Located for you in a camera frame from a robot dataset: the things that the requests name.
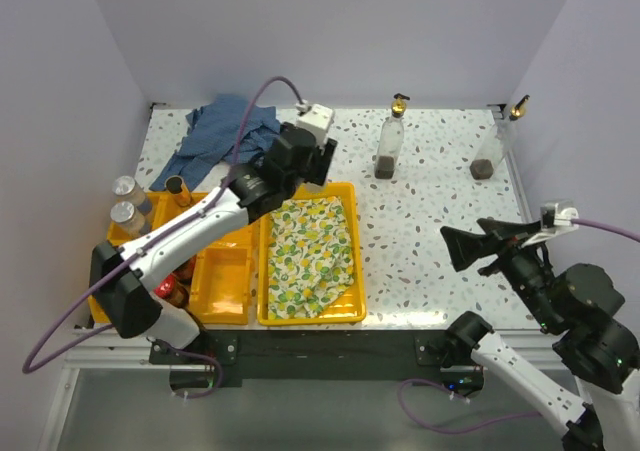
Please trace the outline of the dark bottle gold band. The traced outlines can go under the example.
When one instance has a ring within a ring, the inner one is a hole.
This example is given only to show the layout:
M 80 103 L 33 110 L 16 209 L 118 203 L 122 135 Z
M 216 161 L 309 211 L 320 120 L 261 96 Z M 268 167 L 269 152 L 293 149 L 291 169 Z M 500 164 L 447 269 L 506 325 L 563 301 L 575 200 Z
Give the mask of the dark bottle gold band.
M 188 208 L 192 205 L 191 192 L 181 176 L 173 175 L 168 177 L 165 181 L 165 189 L 179 207 Z

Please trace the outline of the red lid sauce jar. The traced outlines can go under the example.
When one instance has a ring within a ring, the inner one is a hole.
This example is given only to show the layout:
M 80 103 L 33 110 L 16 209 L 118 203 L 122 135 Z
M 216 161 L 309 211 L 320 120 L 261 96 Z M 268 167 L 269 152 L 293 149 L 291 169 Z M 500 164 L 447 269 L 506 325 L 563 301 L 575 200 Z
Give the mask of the red lid sauce jar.
M 176 268 L 173 271 L 173 275 L 179 282 L 190 284 L 193 279 L 196 263 L 197 257 L 192 256 L 189 260 L 185 261 L 178 268 Z

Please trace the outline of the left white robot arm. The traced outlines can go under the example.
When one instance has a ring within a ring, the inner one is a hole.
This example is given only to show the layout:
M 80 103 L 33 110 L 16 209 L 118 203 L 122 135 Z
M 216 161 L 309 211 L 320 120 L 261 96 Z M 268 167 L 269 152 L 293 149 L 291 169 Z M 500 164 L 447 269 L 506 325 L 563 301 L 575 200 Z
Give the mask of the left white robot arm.
M 331 125 L 285 123 L 260 164 L 236 165 L 230 182 L 158 229 L 119 247 L 97 245 L 91 278 L 95 299 L 123 339 L 145 336 L 171 346 L 185 363 L 207 351 L 202 325 L 156 288 L 211 243 L 279 208 L 303 183 L 326 181 L 336 140 Z

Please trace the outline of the grey cap salt grinder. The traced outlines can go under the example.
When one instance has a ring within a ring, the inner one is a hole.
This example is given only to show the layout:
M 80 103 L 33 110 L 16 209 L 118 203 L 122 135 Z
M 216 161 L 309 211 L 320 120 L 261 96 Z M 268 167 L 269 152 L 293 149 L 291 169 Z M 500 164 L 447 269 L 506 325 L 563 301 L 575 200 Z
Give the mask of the grey cap salt grinder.
M 322 193 L 326 189 L 326 184 L 305 183 L 304 187 L 307 192 L 312 194 Z

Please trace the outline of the blue label spice jar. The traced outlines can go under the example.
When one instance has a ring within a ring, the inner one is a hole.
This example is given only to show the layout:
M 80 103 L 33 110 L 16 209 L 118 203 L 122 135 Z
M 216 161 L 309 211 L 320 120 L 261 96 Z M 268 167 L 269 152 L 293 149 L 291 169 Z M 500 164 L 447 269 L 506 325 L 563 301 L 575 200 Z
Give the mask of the blue label spice jar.
M 143 216 L 151 215 L 152 201 L 134 177 L 128 175 L 118 177 L 113 182 L 112 192 L 118 202 L 130 202 Z

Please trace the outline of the red cap soy bottle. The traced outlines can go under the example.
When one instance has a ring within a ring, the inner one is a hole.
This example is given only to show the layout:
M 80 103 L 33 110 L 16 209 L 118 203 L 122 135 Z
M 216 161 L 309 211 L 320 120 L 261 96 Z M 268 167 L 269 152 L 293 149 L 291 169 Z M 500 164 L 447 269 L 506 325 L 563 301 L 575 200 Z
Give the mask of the red cap soy bottle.
M 177 308 L 186 308 L 189 302 L 189 292 L 177 278 L 168 275 L 155 289 L 154 294 Z

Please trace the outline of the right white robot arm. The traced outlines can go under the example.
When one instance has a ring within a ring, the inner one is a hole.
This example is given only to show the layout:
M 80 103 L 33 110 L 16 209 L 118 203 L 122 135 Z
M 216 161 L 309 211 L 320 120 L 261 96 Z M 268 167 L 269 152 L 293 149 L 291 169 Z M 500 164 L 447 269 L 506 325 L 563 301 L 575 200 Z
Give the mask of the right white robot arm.
M 541 332 L 557 337 L 553 351 L 588 398 L 563 390 L 471 311 L 447 329 L 444 362 L 472 360 L 489 369 L 537 410 L 566 450 L 636 450 L 639 342 L 615 318 L 625 299 L 603 268 L 579 263 L 556 275 L 549 259 L 547 241 L 579 222 L 576 217 L 527 224 L 481 218 L 479 234 L 449 226 L 440 233 L 457 271 L 495 258 L 479 274 L 504 276 Z

